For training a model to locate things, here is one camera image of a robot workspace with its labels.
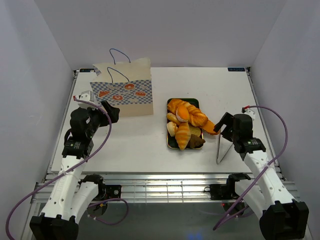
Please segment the small pale round bun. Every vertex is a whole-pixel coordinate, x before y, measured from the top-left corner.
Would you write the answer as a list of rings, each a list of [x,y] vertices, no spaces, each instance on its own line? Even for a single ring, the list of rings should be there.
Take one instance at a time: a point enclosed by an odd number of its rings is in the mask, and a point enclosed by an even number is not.
[[[174,137],[178,131],[178,125],[172,121],[166,124],[167,131],[171,137]]]

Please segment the long twisted pastry bread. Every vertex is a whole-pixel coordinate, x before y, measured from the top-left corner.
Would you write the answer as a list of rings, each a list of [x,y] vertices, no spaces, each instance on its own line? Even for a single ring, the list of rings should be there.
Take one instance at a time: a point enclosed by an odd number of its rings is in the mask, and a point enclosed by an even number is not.
[[[185,107],[187,108],[189,112],[188,123],[190,123],[192,126],[202,127],[209,120],[208,117],[199,108],[178,98],[171,99],[167,104],[167,109],[171,113],[176,115],[176,110],[180,105],[185,105]]]

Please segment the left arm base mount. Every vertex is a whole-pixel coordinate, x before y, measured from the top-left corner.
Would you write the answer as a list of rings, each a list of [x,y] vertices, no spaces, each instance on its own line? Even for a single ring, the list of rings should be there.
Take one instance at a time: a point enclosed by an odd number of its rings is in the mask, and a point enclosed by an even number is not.
[[[102,201],[107,199],[121,198],[121,185],[107,185],[104,183],[104,178],[98,174],[86,175],[84,179],[79,181],[79,184],[92,182],[97,185],[98,194],[93,199],[94,201]]]

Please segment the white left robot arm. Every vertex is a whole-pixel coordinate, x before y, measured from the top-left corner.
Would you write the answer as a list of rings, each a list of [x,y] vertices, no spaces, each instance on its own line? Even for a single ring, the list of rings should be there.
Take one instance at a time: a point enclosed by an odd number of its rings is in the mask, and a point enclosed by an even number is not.
[[[64,136],[59,175],[47,203],[29,227],[37,240],[75,240],[79,221],[93,199],[106,195],[106,187],[98,175],[81,181],[86,163],[95,155],[93,137],[100,127],[110,127],[119,120],[120,109],[102,101],[78,101],[70,114],[70,128]]]

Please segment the metal serving tongs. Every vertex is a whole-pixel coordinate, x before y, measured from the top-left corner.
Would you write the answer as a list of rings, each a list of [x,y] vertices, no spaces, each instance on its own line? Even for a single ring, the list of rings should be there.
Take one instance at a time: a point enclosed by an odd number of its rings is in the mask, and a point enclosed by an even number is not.
[[[215,162],[219,165],[222,160],[225,158],[228,151],[232,148],[233,143],[222,136],[222,130],[219,131],[217,139],[217,151]]]

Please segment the striped orange croissant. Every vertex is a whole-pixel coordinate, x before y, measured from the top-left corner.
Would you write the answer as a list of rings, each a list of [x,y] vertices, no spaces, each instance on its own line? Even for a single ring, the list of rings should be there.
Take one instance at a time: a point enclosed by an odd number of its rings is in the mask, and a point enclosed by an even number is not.
[[[190,139],[191,139],[191,131],[190,131],[189,124],[187,122],[183,122],[178,126],[178,129],[175,133],[175,140],[181,151],[183,151],[187,147]]]

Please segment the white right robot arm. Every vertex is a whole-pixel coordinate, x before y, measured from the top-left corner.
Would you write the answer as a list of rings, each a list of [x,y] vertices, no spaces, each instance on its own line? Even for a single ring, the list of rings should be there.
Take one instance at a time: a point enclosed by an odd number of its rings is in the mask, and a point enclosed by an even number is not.
[[[309,208],[297,201],[277,175],[274,163],[268,158],[263,142],[253,136],[255,114],[244,110],[232,115],[226,112],[215,125],[251,170],[254,180],[245,174],[230,175],[226,194],[244,201],[259,220],[266,240],[297,240],[305,237]]]

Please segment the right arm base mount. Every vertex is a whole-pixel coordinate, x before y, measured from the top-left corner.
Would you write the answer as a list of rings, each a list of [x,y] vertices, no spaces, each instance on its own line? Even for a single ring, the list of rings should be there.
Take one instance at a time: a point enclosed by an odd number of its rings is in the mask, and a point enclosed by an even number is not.
[[[232,173],[224,184],[210,184],[204,188],[210,194],[211,200],[236,200],[239,195],[235,192],[235,183],[242,180],[251,180],[246,173]]]

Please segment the sugared orange donut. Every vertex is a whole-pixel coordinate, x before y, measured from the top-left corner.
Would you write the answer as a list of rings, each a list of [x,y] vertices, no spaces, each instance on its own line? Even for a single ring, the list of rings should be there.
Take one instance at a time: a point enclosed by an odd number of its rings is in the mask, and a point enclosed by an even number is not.
[[[188,122],[190,119],[190,115],[188,109],[185,105],[179,105],[176,109],[175,115],[179,122],[185,123]]]

